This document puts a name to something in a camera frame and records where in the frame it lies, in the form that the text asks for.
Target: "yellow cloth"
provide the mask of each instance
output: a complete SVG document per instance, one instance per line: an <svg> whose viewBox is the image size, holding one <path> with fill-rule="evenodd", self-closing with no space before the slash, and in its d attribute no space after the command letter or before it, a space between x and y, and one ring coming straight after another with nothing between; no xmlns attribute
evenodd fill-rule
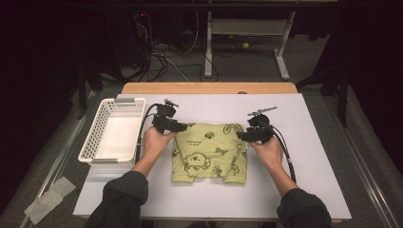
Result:
<svg viewBox="0 0 403 228"><path fill-rule="evenodd" d="M221 177L226 183L246 182L246 142L236 132L238 123L191 123L173 141L172 180Z"/></svg>

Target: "sleeve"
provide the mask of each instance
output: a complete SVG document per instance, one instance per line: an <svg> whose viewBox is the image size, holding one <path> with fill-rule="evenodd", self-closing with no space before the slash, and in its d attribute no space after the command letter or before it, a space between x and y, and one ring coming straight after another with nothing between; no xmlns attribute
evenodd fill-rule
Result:
<svg viewBox="0 0 403 228"><path fill-rule="evenodd" d="M138 227L140 206L147 198L148 181L145 176L129 171L105 185L103 200L84 227Z"/></svg>
<svg viewBox="0 0 403 228"><path fill-rule="evenodd" d="M290 190L281 199L278 216L285 227L332 227L322 200L299 188Z"/></svg>

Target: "white basket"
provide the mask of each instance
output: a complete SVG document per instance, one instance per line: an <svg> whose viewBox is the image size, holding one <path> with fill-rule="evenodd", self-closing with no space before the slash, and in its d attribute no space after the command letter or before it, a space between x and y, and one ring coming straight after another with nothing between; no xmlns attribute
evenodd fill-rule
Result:
<svg viewBox="0 0 403 228"><path fill-rule="evenodd" d="M92 166L132 166L144 109L144 98L104 99L78 160Z"/></svg>

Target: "person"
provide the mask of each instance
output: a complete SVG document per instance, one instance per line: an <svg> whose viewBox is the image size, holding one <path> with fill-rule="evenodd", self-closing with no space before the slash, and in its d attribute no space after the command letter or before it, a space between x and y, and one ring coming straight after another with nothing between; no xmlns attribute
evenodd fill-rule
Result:
<svg viewBox="0 0 403 228"><path fill-rule="evenodd" d="M147 201L146 177L168 143L176 136L161 134L154 126L144 132L144 154L130 171L109 181L103 200L88 218L85 227L140 227L141 205ZM278 217L285 227L331 227L325 204L291 180L282 167L283 153L278 139L260 144L250 142L271 175L281 195Z"/></svg>

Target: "cable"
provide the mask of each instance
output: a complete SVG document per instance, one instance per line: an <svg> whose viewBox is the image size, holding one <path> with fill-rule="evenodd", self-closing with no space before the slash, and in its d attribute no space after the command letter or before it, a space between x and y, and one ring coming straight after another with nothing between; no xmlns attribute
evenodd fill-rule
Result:
<svg viewBox="0 0 403 228"><path fill-rule="evenodd" d="M204 55L204 57L205 57L205 59L206 59L208 62L210 62L211 66L214 68L214 71L216 71L217 79L214 80L213 82L217 82L217 81L219 80L219 78L220 78L220 75L219 75L219 72L218 72L217 69L216 69L216 66L211 62L210 59L208 59L207 55ZM202 79L202 76L201 76L201 75L199 76L199 79L200 79L201 82L209 82L209 81L204 81L204 80Z"/></svg>
<svg viewBox="0 0 403 228"><path fill-rule="evenodd" d="M140 159L140 149L142 148L142 134L143 134L145 120L147 119L147 117L150 116L150 115L148 115L148 113L150 112L151 108L153 108L154 106L157 106L157 105L158 104L153 104L151 107L149 107L147 109L147 111L145 112L143 121L142 121L142 125L140 125L139 136L137 137L137 144L136 144L136 159L134 161L135 163L137 163Z"/></svg>
<svg viewBox="0 0 403 228"><path fill-rule="evenodd" d="M184 77L184 75L181 73L181 71L174 65L174 63L172 63L172 61L168 58L168 57L164 57L167 61L169 61L171 64L172 64L172 66L174 67L174 68L176 68L177 70L178 70L178 72L182 75L182 77L189 83L189 80L187 80L187 78L186 77Z"/></svg>
<svg viewBox="0 0 403 228"><path fill-rule="evenodd" d="M279 136L278 133L275 130L272 129L272 127L273 127L272 125L268 125L268 124L263 123L263 122L258 122L258 123L263 124L265 127L267 127L271 131L271 133L278 139L279 144L281 145L281 148L282 148L282 150L284 152L285 158L287 159L288 167L290 169L291 179L294 181L294 183L297 183L296 172L294 170L293 162L291 161L290 154L288 153L288 149L287 149L287 146L285 144L285 140L282 137L281 133L277 129L277 131L279 132L279 135L280 135Z"/></svg>
<svg viewBox="0 0 403 228"><path fill-rule="evenodd" d="M196 11L196 22L197 22L197 28L196 28L196 38L195 38L195 42L193 42L193 46L191 49L189 49L186 53L184 54L188 54L190 51L193 50L193 47L196 45L196 41L198 40L198 36L199 36L199 13Z"/></svg>

